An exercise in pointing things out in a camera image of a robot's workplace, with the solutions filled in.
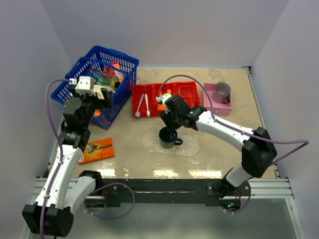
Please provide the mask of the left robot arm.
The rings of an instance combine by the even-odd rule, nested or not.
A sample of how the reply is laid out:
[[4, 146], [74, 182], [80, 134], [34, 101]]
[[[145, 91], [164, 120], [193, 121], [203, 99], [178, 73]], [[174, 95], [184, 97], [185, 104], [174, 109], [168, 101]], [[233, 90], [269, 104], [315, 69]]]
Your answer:
[[41, 237], [68, 236], [74, 215], [85, 198], [103, 191], [101, 174], [96, 171], [85, 171], [72, 189], [68, 186], [76, 164], [84, 155], [94, 112], [113, 106], [113, 91], [103, 86], [84, 89], [74, 85], [70, 90], [73, 97], [63, 104], [64, 120], [56, 159], [35, 202], [26, 204], [22, 210], [30, 231]]

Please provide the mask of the clear textured acrylic holder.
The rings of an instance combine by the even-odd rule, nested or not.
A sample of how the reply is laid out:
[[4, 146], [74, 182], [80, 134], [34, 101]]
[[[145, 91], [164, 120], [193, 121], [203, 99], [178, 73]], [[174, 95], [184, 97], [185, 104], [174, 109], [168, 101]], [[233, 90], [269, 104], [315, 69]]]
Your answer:
[[178, 93], [191, 108], [194, 106], [196, 97], [193, 85], [179, 86]]

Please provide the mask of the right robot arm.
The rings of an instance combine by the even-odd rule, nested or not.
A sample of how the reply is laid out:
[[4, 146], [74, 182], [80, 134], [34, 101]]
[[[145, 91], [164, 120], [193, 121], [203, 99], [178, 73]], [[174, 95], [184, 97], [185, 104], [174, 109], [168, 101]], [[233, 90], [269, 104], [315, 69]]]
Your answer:
[[260, 178], [277, 156], [274, 144], [266, 129], [256, 130], [236, 125], [213, 116], [208, 109], [196, 105], [190, 107], [180, 95], [164, 94], [156, 98], [163, 105], [160, 118], [170, 131], [181, 126], [211, 134], [237, 148], [241, 163], [231, 168], [223, 179], [213, 186], [220, 197], [232, 196], [251, 178]]

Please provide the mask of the dark green mug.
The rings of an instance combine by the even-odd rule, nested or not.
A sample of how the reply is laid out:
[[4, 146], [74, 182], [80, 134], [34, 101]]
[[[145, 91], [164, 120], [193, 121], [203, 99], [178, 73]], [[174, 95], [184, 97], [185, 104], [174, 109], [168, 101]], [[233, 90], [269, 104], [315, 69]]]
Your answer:
[[183, 144], [183, 140], [177, 137], [177, 131], [170, 130], [168, 127], [163, 127], [159, 131], [159, 140], [163, 148], [172, 148], [175, 145]]

